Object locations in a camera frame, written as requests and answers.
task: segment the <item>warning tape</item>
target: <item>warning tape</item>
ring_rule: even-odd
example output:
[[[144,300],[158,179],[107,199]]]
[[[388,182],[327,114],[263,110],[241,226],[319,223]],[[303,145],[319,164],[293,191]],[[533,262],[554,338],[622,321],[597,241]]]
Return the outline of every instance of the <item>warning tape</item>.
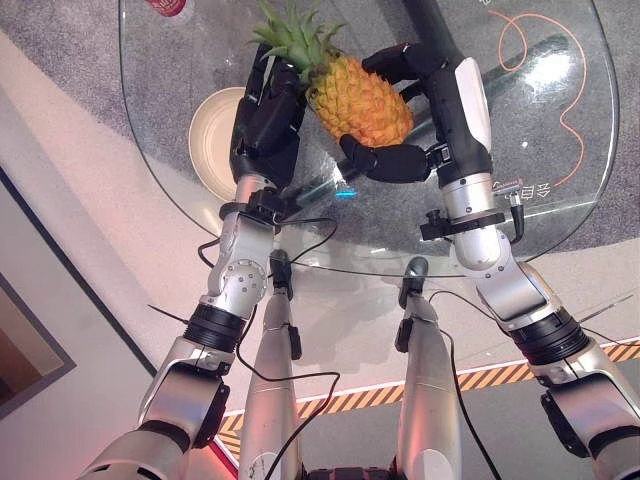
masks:
[[[633,358],[640,358],[640,345],[611,345],[603,348],[613,362],[623,362]],[[526,361],[513,362],[500,366],[481,367],[458,372],[458,383],[463,392],[478,390],[509,383],[532,380],[533,373]],[[402,401],[404,382],[377,385],[375,387],[356,389],[337,393],[333,396],[327,408],[320,415],[331,415],[350,410],[359,410],[380,405],[391,405]],[[322,403],[326,396],[300,399],[297,402],[298,416],[308,418]],[[238,459],[240,455],[240,438],[238,432],[242,429],[243,412],[232,412],[225,416],[218,433],[218,438]]]

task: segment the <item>white bowl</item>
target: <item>white bowl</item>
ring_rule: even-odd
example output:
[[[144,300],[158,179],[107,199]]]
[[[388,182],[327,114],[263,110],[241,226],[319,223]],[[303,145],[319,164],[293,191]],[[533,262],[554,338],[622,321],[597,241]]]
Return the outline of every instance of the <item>white bowl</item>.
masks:
[[[189,127],[189,155],[200,181],[216,197],[233,201],[236,184],[229,166],[231,134],[244,87],[225,88],[196,110]]]

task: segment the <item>wire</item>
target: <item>wire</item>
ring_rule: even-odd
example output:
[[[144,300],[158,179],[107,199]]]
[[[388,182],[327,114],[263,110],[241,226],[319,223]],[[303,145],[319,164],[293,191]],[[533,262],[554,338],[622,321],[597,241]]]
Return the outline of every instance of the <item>wire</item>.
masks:
[[[178,320],[180,323],[184,323],[185,325],[189,325],[189,320],[185,320],[184,318],[180,318],[177,315],[174,315],[173,313],[169,313],[165,310],[162,310],[161,308],[155,307],[153,305],[149,305],[147,304],[147,307],[149,307],[152,310],[155,310],[158,313],[161,313],[163,315],[166,315],[169,318],[173,318],[174,320]]]
[[[459,295],[455,292],[452,292],[450,290],[438,290],[436,292],[434,292],[433,294],[431,294],[431,296],[429,297],[428,302],[431,303],[431,300],[433,300],[433,297],[440,295],[441,293],[448,293],[449,295],[453,295],[456,298],[459,298],[460,300],[462,300],[463,302],[465,302],[466,304],[470,305],[471,307],[475,308],[477,311],[479,311],[482,315],[484,315],[485,317],[487,317],[489,320],[493,320],[494,322],[496,321],[495,317],[493,317],[492,315],[489,315],[487,312],[485,312],[484,310],[482,310],[480,307],[478,307],[475,303],[473,303],[471,300],[467,300],[466,298],[464,298],[462,295]]]
[[[293,443],[293,441],[296,439],[298,434],[300,434],[300,432],[302,432],[302,430],[304,430],[304,428],[307,425],[309,425],[313,421],[314,418],[316,418],[318,415],[320,415],[325,410],[325,408],[327,408],[329,403],[331,402],[331,399],[333,398],[333,393],[334,393],[334,391],[336,389],[336,385],[338,384],[338,380],[340,380],[340,373],[339,372],[306,373],[306,374],[303,374],[303,375],[294,375],[294,376],[291,376],[291,377],[282,377],[282,378],[270,378],[270,377],[266,377],[266,376],[262,375],[258,370],[256,370],[255,367],[251,366],[242,357],[242,354],[240,353],[240,346],[242,345],[242,341],[244,340],[244,338],[247,336],[247,333],[249,333],[249,329],[253,325],[253,320],[255,319],[255,316],[256,316],[256,310],[257,310],[257,307],[254,307],[253,308],[253,312],[251,313],[251,318],[249,319],[249,323],[247,324],[247,328],[245,328],[244,332],[240,336],[240,339],[238,340],[238,345],[236,346],[236,356],[238,357],[238,361],[242,365],[247,367],[251,372],[253,372],[256,376],[258,376],[259,378],[261,378],[265,382],[284,382],[284,381],[288,381],[288,380],[300,380],[300,379],[303,379],[303,378],[335,376],[335,379],[333,380],[333,383],[331,383],[331,388],[329,389],[329,394],[327,395],[327,398],[325,399],[325,401],[322,402],[322,404],[319,407],[317,407],[311,413],[311,415],[309,415],[309,417],[304,422],[302,422],[298,426],[298,428],[296,428],[293,431],[293,433],[289,436],[287,441],[284,442],[284,444],[282,445],[282,448],[280,449],[280,451],[276,455],[276,458],[274,459],[273,463],[271,464],[271,467],[269,468],[269,471],[267,472],[267,475],[264,477],[264,480],[269,480],[271,478],[271,476],[273,475],[273,472],[275,471],[278,463],[280,462],[280,460],[284,456],[285,452],[287,451],[287,448],[289,448],[291,443]]]
[[[597,330],[593,330],[591,328],[582,327],[582,329],[586,330],[587,332],[595,333],[599,337],[602,337],[605,340],[609,340],[610,342],[613,342],[616,345],[624,345],[624,346],[628,346],[628,347],[638,347],[638,346],[640,346],[640,343],[638,343],[638,342],[629,342],[629,343],[618,342],[617,340],[614,340],[613,338],[607,337],[606,335],[603,335],[600,332],[598,332]]]
[[[560,185],[567,182],[568,180],[571,179],[571,177],[575,175],[575,173],[580,169],[580,166],[582,165],[582,161],[584,159],[584,152],[585,152],[584,139],[582,138],[582,135],[579,132],[577,132],[574,128],[569,126],[565,121],[565,117],[567,116],[567,114],[580,102],[580,99],[582,98],[582,94],[584,93],[585,85],[587,83],[587,58],[584,54],[584,50],[582,49],[582,45],[580,44],[580,42],[578,41],[578,39],[576,38],[576,36],[573,34],[571,30],[569,30],[566,26],[564,26],[557,20],[554,20],[553,18],[547,17],[545,15],[541,15],[539,13],[522,13],[513,18],[510,18],[504,13],[498,12],[497,10],[488,10],[488,12],[492,15],[496,15],[502,18],[504,21],[507,22],[506,25],[502,28],[502,32],[500,33],[500,40],[498,42],[498,58],[500,60],[500,65],[507,72],[514,72],[518,70],[524,64],[524,61],[527,58],[527,52],[528,52],[527,40],[522,29],[517,24],[517,22],[523,18],[536,18],[536,19],[551,23],[552,25],[555,25],[558,28],[561,28],[562,30],[564,30],[564,32],[567,35],[571,37],[571,39],[575,42],[576,46],[578,47],[578,50],[580,51],[580,56],[582,57],[582,82],[580,83],[580,90],[578,91],[578,94],[576,95],[571,105],[565,108],[560,114],[560,125],[562,125],[562,127],[565,130],[567,130],[571,135],[573,135],[578,140],[578,143],[580,144],[580,156],[578,158],[577,163],[571,170],[571,172],[569,172],[569,174],[564,178],[562,178],[561,180],[558,180],[556,183],[554,183],[553,185],[554,187],[559,187]],[[507,65],[505,65],[504,58],[502,56],[502,46],[504,42],[504,35],[509,30],[509,27],[514,27],[517,30],[518,35],[520,35],[520,41],[522,42],[522,46],[524,48],[524,52],[522,54],[522,59],[520,60],[520,63],[518,63],[514,67],[508,67]]]
[[[346,270],[343,268],[334,267],[322,267],[320,265],[307,265],[306,263],[291,262],[300,267],[316,268],[320,270],[327,270],[329,272],[347,273],[350,275],[361,275],[363,277],[381,277],[381,278],[406,278],[403,273],[372,273],[372,272],[358,272],[356,270]],[[411,278],[464,278],[464,275],[416,275]]]
[[[314,243],[309,248],[305,248],[302,252],[300,252],[295,257],[293,257],[291,260],[289,260],[290,264],[291,263],[295,263],[297,260],[299,260],[301,257],[306,255],[307,253],[309,253],[311,250],[316,249],[318,247],[321,247],[322,245],[327,243],[329,240],[331,240],[331,238],[335,235],[336,231],[338,230],[338,222],[335,219],[329,218],[329,217],[305,218],[305,219],[302,219],[302,220],[291,220],[291,221],[287,221],[287,222],[274,222],[275,225],[278,225],[280,227],[284,227],[284,226],[287,226],[287,225],[303,225],[303,224],[307,224],[307,223],[321,223],[321,222],[329,222],[329,223],[331,223],[333,225],[333,228],[331,229],[331,232],[326,237],[324,237],[322,240],[320,240],[317,243]]]
[[[609,309],[611,309],[611,308],[613,308],[613,307],[615,307],[615,306],[619,305],[619,304],[620,304],[620,303],[622,303],[622,302],[626,302],[627,300],[629,300],[630,298],[633,298],[633,297],[634,297],[634,294],[633,294],[633,293],[631,293],[631,294],[629,294],[629,295],[626,295],[626,296],[622,297],[621,299],[616,300],[616,301],[614,301],[613,303],[610,303],[610,304],[609,304],[609,305],[607,305],[606,307],[602,307],[601,309],[596,310],[596,311],[595,311],[595,312],[593,312],[593,313],[590,313],[589,315],[587,315],[586,317],[584,317],[582,320],[578,320],[578,323],[584,323],[584,322],[586,322],[587,320],[591,320],[592,318],[597,317],[597,316],[598,316],[598,315],[600,315],[601,313],[604,313],[604,312],[606,312],[607,310],[609,310]]]
[[[214,245],[217,245],[219,243],[220,243],[220,237],[216,238],[215,240],[211,240],[210,242],[203,243],[198,247],[198,257],[200,257],[200,260],[202,260],[205,263],[205,265],[207,265],[209,268],[214,268],[215,265],[211,263],[207,257],[205,257],[204,251],[207,248],[213,247]]]
[[[474,428],[473,423],[471,422],[471,418],[469,418],[467,407],[465,406],[464,400],[462,399],[462,391],[460,390],[460,383],[458,382],[458,375],[456,373],[456,361],[454,357],[455,344],[453,341],[453,337],[442,329],[440,329],[440,332],[442,332],[443,335],[446,335],[449,338],[449,342],[451,344],[450,357],[451,357],[451,370],[453,372],[453,383],[456,386],[456,395],[458,396],[458,403],[460,404],[460,410],[462,410],[462,415],[464,416],[464,420],[465,422],[467,422],[467,427],[469,427],[469,431],[471,432],[471,435],[473,436],[473,439],[475,440],[476,445],[478,445],[478,448],[480,449],[480,453],[482,453],[482,456],[484,457],[484,461],[487,463],[489,470],[491,470],[491,473],[493,474],[493,478],[495,478],[496,480],[502,480],[502,477],[500,476],[498,469],[494,465],[493,460],[491,459],[491,456],[487,452],[486,448],[484,448],[484,444],[482,443],[482,440],[480,440],[480,437],[478,436],[478,433],[476,432],[476,429]]]

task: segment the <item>glass tabletop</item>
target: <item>glass tabletop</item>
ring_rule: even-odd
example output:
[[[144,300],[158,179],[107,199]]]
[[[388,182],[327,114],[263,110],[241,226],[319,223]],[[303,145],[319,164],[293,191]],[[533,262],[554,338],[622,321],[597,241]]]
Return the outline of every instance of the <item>glass tabletop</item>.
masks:
[[[449,0],[440,2],[458,47],[483,75],[493,140],[494,180],[523,182],[525,236],[514,254],[530,259],[571,235],[595,207],[611,170],[618,99],[611,58],[590,0]],[[301,9],[311,1],[299,1]],[[421,22],[400,2],[325,0],[317,19],[346,23],[336,45],[350,55],[420,41]],[[255,0],[187,0],[164,17],[145,0],[120,1],[125,103],[143,157],[161,187],[194,222],[219,234],[224,195],[200,181],[189,153],[189,127],[212,93],[244,87],[255,54],[248,43],[263,22]],[[408,142],[435,143],[428,103],[409,103]],[[318,268],[402,275],[414,255],[430,275],[455,275],[449,243],[422,241],[419,226],[444,211],[435,174],[424,183],[390,185],[365,177],[345,182],[342,152],[312,112],[300,130],[294,181],[284,193],[302,209],[294,218],[330,217],[335,235],[299,262]],[[507,198],[497,198],[513,235]],[[330,225],[288,226],[277,236],[294,255]]]

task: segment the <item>robotic arm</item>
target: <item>robotic arm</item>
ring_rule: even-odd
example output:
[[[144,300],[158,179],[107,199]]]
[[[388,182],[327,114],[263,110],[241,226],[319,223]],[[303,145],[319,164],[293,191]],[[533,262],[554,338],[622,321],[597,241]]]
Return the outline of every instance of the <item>robotic arm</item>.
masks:
[[[511,242],[496,227],[504,216],[494,207],[498,192],[492,189],[491,132],[478,66],[456,48],[434,0],[406,0],[405,6],[420,19],[424,43],[383,50],[363,66],[392,83],[417,80],[408,88],[429,99],[439,143],[426,152],[410,145],[370,149],[345,136],[341,146],[355,168],[379,181],[398,181],[397,171],[394,177],[386,170],[399,155],[410,160],[401,181],[422,181],[437,169],[447,218],[429,212],[423,238],[452,239],[451,261],[474,280],[499,327],[547,388],[542,406],[567,450],[591,457],[600,480],[638,478],[640,398],[538,272],[514,259]],[[517,194],[512,199],[518,237],[524,217]]]
[[[236,114],[230,152],[236,196],[220,211],[220,252],[208,291],[149,387],[138,428],[109,445],[82,480],[182,478],[188,450],[205,447],[218,431],[229,395],[222,377],[266,291],[273,219],[284,208],[278,193],[293,176],[306,106],[290,65],[276,60],[265,79],[267,50],[258,48]]]
[[[404,96],[427,96],[438,143],[427,151],[413,145],[369,149],[345,136],[341,146],[350,168],[400,183],[424,181],[437,170],[447,217],[430,212],[423,237],[452,238],[451,261],[474,280],[499,327],[547,388],[542,404],[567,449],[590,456],[599,480],[637,478],[640,399],[540,275],[513,258],[510,241],[497,228],[504,215],[494,206],[498,192],[492,189],[489,116],[478,66],[456,48],[435,0],[405,4],[420,21],[422,43],[383,50],[363,65],[393,83],[416,81]],[[236,116],[230,159],[237,191],[220,212],[220,253],[207,293],[145,395],[138,428],[109,445],[82,480],[179,478],[185,454],[207,445],[219,428],[229,394],[223,377],[266,291],[273,219],[286,208],[279,193],[293,176],[305,110],[293,67],[276,60],[265,81],[266,51],[258,49]],[[512,198],[514,223],[522,225],[522,208],[517,195]]]

